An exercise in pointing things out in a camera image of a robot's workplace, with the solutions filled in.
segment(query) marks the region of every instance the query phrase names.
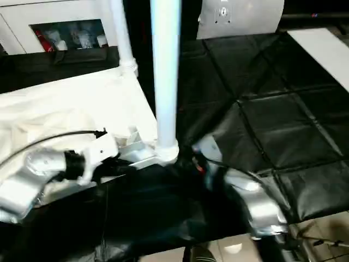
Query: table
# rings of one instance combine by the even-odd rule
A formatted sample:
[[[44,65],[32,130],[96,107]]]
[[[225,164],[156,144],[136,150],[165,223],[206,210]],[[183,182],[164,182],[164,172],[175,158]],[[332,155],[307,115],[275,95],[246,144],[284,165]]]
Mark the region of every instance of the table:
[[[2,92],[117,65],[113,48],[79,51],[3,58]],[[137,59],[154,111],[152,61]],[[289,35],[184,43],[178,92],[180,159],[212,134],[223,161],[260,175],[290,222],[349,209],[349,94]],[[235,203],[206,191],[180,163],[57,201],[23,228],[1,224],[2,254],[8,261],[107,261],[245,233]]]

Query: floor tile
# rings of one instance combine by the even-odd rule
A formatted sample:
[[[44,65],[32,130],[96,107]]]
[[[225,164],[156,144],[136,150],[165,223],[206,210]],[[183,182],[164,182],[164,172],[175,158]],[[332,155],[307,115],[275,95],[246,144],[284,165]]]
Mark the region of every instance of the floor tile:
[[[218,240],[223,262],[261,262],[255,244],[248,234]]]
[[[211,251],[211,253],[213,254],[217,262],[223,262],[222,254],[220,253],[219,246],[218,246],[218,240],[211,241],[208,246],[208,250]]]
[[[343,257],[339,257],[335,259],[335,262],[348,262],[349,261],[349,255],[345,255]]]
[[[176,248],[141,258],[140,262],[182,262],[184,247]]]
[[[302,223],[298,224],[298,228],[299,230],[302,230],[306,227],[309,226],[309,229],[304,233],[304,236],[311,236],[311,237],[318,237],[318,238],[324,238],[321,234],[320,229],[318,228],[317,225],[317,220],[312,219],[309,221],[305,221]],[[327,245],[319,245],[319,246],[312,246],[316,256],[319,258],[319,260],[326,260],[326,259],[330,259],[333,257],[333,254],[331,253],[329,247]]]
[[[342,212],[316,221],[321,235],[332,241],[341,240],[349,243],[349,213]],[[333,256],[349,254],[349,248],[329,247]]]

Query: white panel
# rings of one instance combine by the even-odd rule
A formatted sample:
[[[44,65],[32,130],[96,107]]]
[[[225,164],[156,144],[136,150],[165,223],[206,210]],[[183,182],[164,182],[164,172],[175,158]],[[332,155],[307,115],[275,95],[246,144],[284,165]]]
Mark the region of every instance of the white panel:
[[[7,5],[33,4],[33,3],[56,2],[56,1],[69,1],[69,0],[0,0],[0,7],[4,7]]]
[[[326,28],[289,31],[333,78],[349,91],[349,47]]]
[[[105,10],[106,7],[101,8],[100,1],[97,0],[26,4],[1,8],[4,19],[27,53],[44,52],[29,25],[100,19],[102,14],[107,14],[102,9]],[[115,45],[115,36],[110,36],[113,33],[112,19],[104,17],[101,20],[106,29],[107,40],[112,42],[111,45]]]
[[[0,14],[0,44],[9,55],[26,53]]]
[[[116,29],[113,22],[110,0],[99,0],[99,9],[108,46],[117,46]]]
[[[284,0],[203,0],[197,38],[276,31]]]

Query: black mat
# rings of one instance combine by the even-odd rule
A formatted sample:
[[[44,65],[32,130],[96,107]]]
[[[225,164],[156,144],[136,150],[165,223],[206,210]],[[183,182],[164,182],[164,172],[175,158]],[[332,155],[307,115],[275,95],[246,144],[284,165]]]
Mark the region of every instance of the black mat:
[[[213,134],[224,162],[259,174],[290,222],[349,209],[349,94],[301,47],[283,34],[193,41],[181,50],[181,148]],[[87,59],[92,51],[84,51]],[[92,56],[3,58],[1,90],[117,64],[112,49]],[[154,109],[152,63],[139,61]],[[116,261],[246,232],[235,204],[200,182],[179,166],[152,166],[53,203],[22,228],[1,225],[5,261]]]

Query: black plastic sheet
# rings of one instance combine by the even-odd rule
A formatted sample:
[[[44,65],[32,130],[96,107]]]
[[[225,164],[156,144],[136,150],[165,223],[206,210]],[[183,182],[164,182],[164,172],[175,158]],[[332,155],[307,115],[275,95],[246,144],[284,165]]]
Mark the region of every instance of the black plastic sheet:
[[[1,58],[1,92],[117,65],[113,49],[100,59],[95,52],[102,51],[90,52],[81,63],[42,53]],[[140,61],[139,81],[155,112],[152,63]],[[290,222],[348,210],[348,101],[287,34],[184,43],[180,160],[212,134],[223,161],[260,175]],[[202,177],[181,163],[151,166],[35,210],[22,227],[1,224],[4,261],[118,261],[245,233],[236,203],[205,190]]]

